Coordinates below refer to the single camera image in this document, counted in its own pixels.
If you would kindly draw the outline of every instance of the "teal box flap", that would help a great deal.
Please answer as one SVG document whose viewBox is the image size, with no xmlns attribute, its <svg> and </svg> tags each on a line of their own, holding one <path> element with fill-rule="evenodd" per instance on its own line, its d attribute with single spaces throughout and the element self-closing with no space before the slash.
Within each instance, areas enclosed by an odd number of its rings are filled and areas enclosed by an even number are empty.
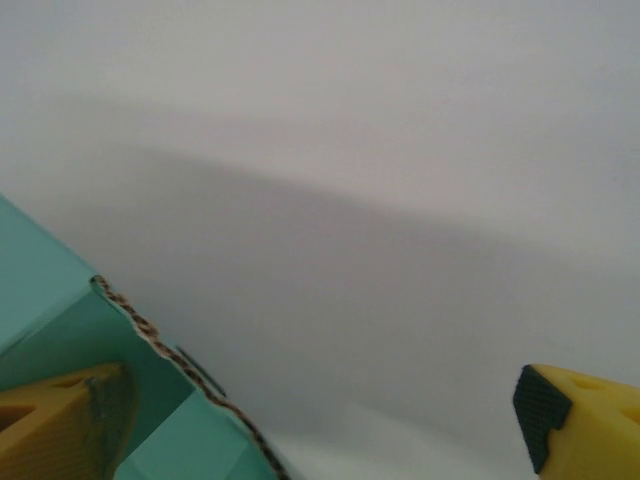
<svg viewBox="0 0 640 480">
<path fill-rule="evenodd" d="M 275 476 L 246 429 L 137 335 L 94 270 L 0 196 L 0 390 L 120 362 L 140 407 L 117 480 Z"/>
</svg>

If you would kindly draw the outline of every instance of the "white surface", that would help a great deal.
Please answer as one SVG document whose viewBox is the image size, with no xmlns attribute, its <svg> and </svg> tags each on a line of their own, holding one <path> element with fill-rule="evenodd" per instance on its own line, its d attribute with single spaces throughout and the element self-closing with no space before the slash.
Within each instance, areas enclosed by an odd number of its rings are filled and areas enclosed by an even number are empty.
<svg viewBox="0 0 640 480">
<path fill-rule="evenodd" d="M 640 7 L 468 3 L 10 2 L 0 188 L 309 478 L 527 478 L 523 364 L 640 384 Z"/>
</svg>

